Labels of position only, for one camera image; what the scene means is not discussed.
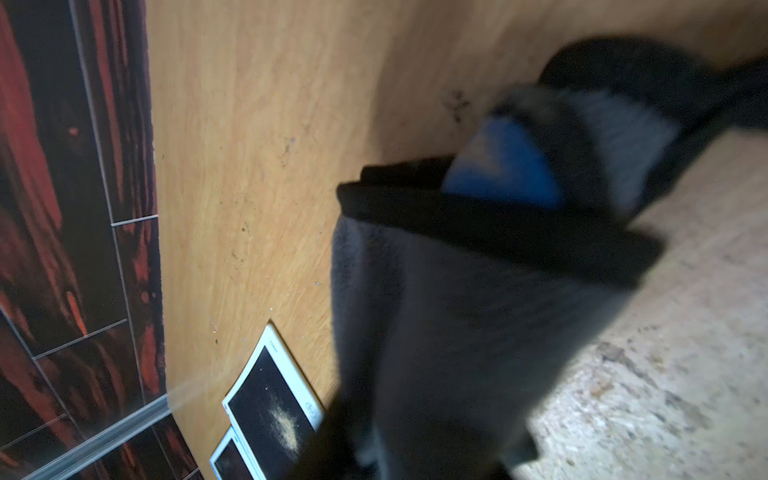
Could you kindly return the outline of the grey microfibre cloth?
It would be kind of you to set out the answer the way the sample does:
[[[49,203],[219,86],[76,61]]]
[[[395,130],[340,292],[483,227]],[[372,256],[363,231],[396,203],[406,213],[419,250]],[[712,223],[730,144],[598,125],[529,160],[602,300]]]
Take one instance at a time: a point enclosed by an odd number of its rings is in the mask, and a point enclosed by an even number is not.
[[[292,479],[507,479],[530,412],[665,250],[631,221],[723,132],[767,126],[767,60],[571,43],[457,153],[337,189],[339,387]]]

